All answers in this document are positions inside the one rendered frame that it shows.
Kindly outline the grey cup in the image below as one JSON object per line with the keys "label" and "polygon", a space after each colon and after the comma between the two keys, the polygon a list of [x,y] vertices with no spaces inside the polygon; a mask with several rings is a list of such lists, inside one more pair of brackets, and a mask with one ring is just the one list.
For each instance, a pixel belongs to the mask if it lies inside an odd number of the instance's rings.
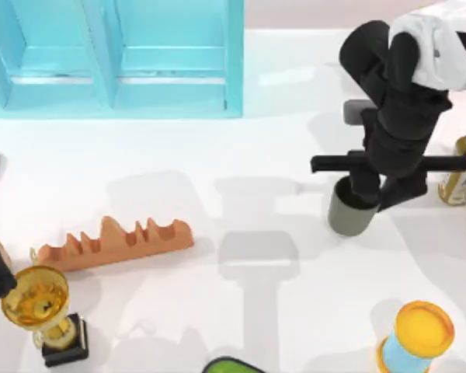
{"label": "grey cup", "polygon": [[329,202],[328,223],[337,234],[354,237],[362,234],[377,213],[377,200],[367,201],[353,192],[349,176],[335,183]]}

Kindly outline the pale grey rounded box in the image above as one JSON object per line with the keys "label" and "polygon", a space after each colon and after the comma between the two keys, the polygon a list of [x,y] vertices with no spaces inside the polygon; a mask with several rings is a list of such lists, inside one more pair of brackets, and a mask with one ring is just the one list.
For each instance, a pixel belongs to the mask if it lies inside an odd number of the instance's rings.
{"label": "pale grey rounded box", "polygon": [[368,99],[349,99],[343,104],[343,120],[348,125],[361,125],[362,112],[375,109],[376,106]]}

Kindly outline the yellow and blue can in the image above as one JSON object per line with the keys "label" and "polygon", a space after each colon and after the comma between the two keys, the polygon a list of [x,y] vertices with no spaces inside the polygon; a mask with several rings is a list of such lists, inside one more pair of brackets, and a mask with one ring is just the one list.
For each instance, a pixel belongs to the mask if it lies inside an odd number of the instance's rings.
{"label": "yellow and blue can", "polygon": [[377,346],[377,373],[430,373],[432,362],[454,341],[450,316],[438,305],[413,301],[403,305],[393,329]]}

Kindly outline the light blue rack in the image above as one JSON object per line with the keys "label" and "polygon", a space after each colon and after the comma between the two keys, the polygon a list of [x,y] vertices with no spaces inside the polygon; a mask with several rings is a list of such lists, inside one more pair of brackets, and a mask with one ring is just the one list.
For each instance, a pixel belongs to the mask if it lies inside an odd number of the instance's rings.
{"label": "light blue rack", "polygon": [[245,0],[0,0],[0,118],[243,112]]}

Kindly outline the green black-rimmed object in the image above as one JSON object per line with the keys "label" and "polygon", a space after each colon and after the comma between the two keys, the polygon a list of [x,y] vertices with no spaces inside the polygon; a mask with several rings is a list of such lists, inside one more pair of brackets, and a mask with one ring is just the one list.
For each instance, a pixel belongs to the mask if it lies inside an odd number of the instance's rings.
{"label": "green black-rimmed object", "polygon": [[265,373],[259,368],[234,357],[217,357],[208,362],[201,373]]}

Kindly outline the orange jagged holder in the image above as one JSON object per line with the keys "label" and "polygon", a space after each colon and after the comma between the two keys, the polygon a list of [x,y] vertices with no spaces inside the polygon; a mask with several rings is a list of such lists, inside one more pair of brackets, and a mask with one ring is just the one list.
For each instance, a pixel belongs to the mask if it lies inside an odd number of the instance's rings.
{"label": "orange jagged holder", "polygon": [[194,243],[190,226],[178,219],[166,226],[151,218],[146,225],[136,221],[134,229],[128,232],[115,218],[105,216],[98,238],[84,232],[79,237],[68,233],[64,245],[32,248],[30,258],[37,266],[66,273],[188,249]]}

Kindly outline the gold trophy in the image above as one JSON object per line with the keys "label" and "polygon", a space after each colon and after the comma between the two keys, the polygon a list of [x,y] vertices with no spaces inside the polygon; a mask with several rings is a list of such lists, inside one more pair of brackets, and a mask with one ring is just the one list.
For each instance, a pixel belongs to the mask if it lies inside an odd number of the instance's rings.
{"label": "gold trophy", "polygon": [[38,264],[30,249],[32,265],[14,275],[16,287],[1,299],[4,316],[32,333],[48,368],[85,360],[89,342],[85,320],[69,312],[70,293],[59,270]]}

